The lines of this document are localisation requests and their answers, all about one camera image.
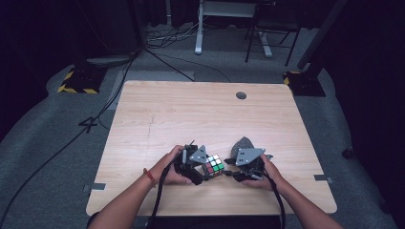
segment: bracelet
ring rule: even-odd
[[[152,180],[153,187],[156,188],[155,180],[154,180],[151,172],[149,172],[146,168],[143,168],[143,173],[146,174]]]

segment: wooden tabletop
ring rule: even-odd
[[[281,174],[307,198],[327,213],[336,211],[328,183],[315,181],[323,171],[286,85],[127,81],[96,174],[95,183],[106,186],[92,191],[87,214],[100,211],[175,145],[195,140],[224,160],[243,136],[273,155]],[[147,195],[139,216],[152,214],[157,191]],[[158,210],[158,216],[275,214],[280,207],[273,193],[224,175],[198,186],[164,185]]]

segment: forearm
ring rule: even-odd
[[[339,223],[298,192],[288,182],[282,182],[279,192],[288,202],[303,228],[342,228]]]
[[[89,228],[131,228],[140,205],[152,187],[151,180],[142,175],[108,203]]]

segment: rubik's cube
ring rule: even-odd
[[[223,173],[224,165],[218,155],[210,156],[206,159],[206,163],[202,169],[206,176],[217,177]]]

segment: black chair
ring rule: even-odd
[[[299,25],[299,15],[297,6],[294,6],[294,1],[288,0],[273,0],[273,1],[259,1],[256,5],[256,9],[253,15],[252,24],[247,30],[245,39],[250,34],[249,47],[247,49],[245,62],[249,58],[250,48],[252,45],[253,35],[256,31],[261,32],[272,32],[272,33],[281,33],[284,34],[284,38],[281,40],[279,45],[271,47],[280,47],[280,48],[290,48],[286,66],[288,65],[289,59],[291,58],[292,51],[294,50],[295,43],[297,41],[298,35],[300,33],[301,27]],[[281,46],[286,40],[287,36],[295,32],[294,41],[291,46]]]

